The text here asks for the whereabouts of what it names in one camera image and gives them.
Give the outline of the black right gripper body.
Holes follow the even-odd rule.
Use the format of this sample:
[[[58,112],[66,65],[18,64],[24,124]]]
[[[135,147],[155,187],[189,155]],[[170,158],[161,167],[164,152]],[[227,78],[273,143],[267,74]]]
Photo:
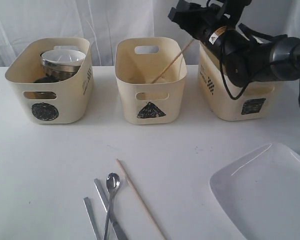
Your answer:
[[[202,7],[194,2],[180,0],[176,7],[170,9],[168,18],[208,48],[220,48],[222,44],[229,48],[230,41],[223,35],[215,42],[210,40],[218,28],[225,27],[228,23],[227,17],[222,16],[220,19],[217,17],[221,9],[221,6],[214,3]]]

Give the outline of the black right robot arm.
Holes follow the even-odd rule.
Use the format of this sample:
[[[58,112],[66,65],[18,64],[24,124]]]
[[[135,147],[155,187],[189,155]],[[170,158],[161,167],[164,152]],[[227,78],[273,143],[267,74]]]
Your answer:
[[[168,18],[216,57],[230,82],[243,88],[250,82],[295,81],[300,78],[300,38],[271,36],[239,23],[249,0],[223,0],[206,6],[185,0]]]

